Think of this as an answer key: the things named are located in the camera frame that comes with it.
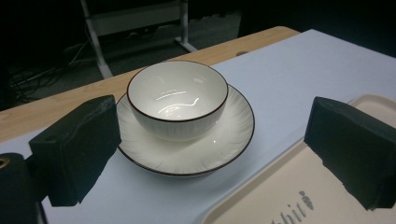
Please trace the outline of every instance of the brown rim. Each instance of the brown rim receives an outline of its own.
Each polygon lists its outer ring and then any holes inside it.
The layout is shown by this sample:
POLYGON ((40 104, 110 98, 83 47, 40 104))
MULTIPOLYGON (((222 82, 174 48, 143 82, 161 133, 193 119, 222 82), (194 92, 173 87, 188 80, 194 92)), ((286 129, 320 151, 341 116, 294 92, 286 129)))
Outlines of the brown rim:
MULTIPOLYGON (((185 60, 173 60, 173 61, 165 61, 165 62, 160 62, 160 63, 171 63, 171 62, 197 63, 197 62, 185 61, 185 60)), ((139 110, 139 109, 132 103, 131 98, 129 97, 129 94, 128 94, 128 90, 129 90, 129 87, 130 87, 130 85, 131 85, 131 83, 132 83, 132 80, 134 80, 134 78, 135 78, 136 76, 138 76, 141 72, 143 72, 144 70, 146 70, 147 68, 149 68, 149 67, 151 67, 151 66, 153 66, 153 65, 150 65, 150 66, 147 66, 147 67, 143 68, 142 70, 140 70, 139 72, 137 72, 137 73, 131 78, 131 80, 129 81, 128 87, 127 87, 127 89, 126 89, 126 96, 127 96, 127 98, 128 98, 129 104, 130 104, 139 114, 141 114, 141 115, 143 115, 143 116, 145 116, 145 117, 147 117, 147 118, 155 119, 155 120, 162 121, 162 122, 170 122, 170 123, 188 122, 188 121, 198 120, 198 119, 202 119, 202 118, 204 118, 204 117, 207 117, 207 116, 209 116, 209 115, 215 113, 215 112, 218 111, 218 110, 225 104, 225 102, 227 101, 228 92, 229 92, 229 87, 228 87, 229 85, 228 85, 228 83, 227 83, 227 80, 224 78, 224 76, 223 76, 220 72, 218 72, 216 69, 214 69, 214 68, 212 68, 212 67, 210 67, 210 66, 208 66, 208 65, 205 65, 205 64, 203 64, 203 63, 197 63, 197 64, 200 64, 200 65, 203 65, 203 66, 205 66, 205 67, 208 67, 208 68, 212 69, 213 71, 215 71, 217 74, 219 74, 220 77, 224 80, 224 83, 225 83, 226 88, 227 88, 227 93, 225 94, 225 97, 224 97, 224 100, 222 101, 222 103, 221 103, 218 107, 216 107, 215 109, 213 109, 212 111, 210 111, 209 113, 204 114, 204 115, 202 115, 202 116, 200 116, 200 117, 197 117, 197 118, 193 118, 193 119, 160 119, 160 118, 156 118, 156 117, 153 117, 153 116, 151 116, 151 115, 148 115, 148 114, 146 114, 145 112, 139 110)))

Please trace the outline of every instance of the ceramic bowl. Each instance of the ceramic bowl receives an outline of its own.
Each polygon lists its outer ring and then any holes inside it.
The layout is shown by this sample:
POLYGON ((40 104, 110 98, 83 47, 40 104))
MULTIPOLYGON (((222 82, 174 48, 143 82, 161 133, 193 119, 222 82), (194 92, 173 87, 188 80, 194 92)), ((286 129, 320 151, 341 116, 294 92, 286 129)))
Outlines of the ceramic bowl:
POLYGON ((127 95, 136 120, 149 133, 169 141, 187 141, 202 136, 219 120, 228 85, 209 66, 169 61, 137 73, 127 95))

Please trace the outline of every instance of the metal chair leg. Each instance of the metal chair leg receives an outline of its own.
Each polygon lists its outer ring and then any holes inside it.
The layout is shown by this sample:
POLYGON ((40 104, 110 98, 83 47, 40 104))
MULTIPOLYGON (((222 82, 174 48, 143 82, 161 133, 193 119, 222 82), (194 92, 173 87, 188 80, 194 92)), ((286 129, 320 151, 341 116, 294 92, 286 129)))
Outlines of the metal chair leg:
POLYGON ((113 77, 113 74, 108 67, 105 58, 103 57, 102 49, 100 47, 98 36, 93 28, 92 19, 90 15, 90 11, 88 10, 87 2, 85 0, 80 0, 82 9, 84 11, 85 22, 87 23, 88 30, 90 32, 91 42, 93 50, 95 51, 96 55, 96 63, 98 68, 102 74, 103 78, 113 77))
POLYGON ((181 36, 176 37, 176 42, 188 52, 194 52, 197 49, 189 43, 189 1, 180 0, 180 26, 181 36))

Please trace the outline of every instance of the white tray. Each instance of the white tray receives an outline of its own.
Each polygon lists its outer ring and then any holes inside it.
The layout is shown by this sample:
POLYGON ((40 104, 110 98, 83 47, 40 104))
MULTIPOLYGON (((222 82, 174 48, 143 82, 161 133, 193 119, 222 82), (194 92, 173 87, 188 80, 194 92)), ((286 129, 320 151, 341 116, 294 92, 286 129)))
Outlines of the white tray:
MULTIPOLYGON (((396 128, 396 102, 364 95, 350 104, 396 128)), ((394 224, 396 206, 365 210, 301 140, 210 209, 202 223, 394 224)))

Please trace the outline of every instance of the white saucer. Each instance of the white saucer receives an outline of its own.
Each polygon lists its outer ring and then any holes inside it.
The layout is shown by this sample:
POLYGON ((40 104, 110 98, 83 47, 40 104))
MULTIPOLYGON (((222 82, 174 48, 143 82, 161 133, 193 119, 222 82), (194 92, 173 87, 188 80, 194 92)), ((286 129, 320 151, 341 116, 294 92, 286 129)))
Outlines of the white saucer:
POLYGON ((164 175, 201 175, 235 160, 250 143, 254 115, 248 100, 234 87, 218 123, 204 136, 187 142, 159 139, 134 118, 126 95, 117 104, 120 151, 132 162, 164 175))

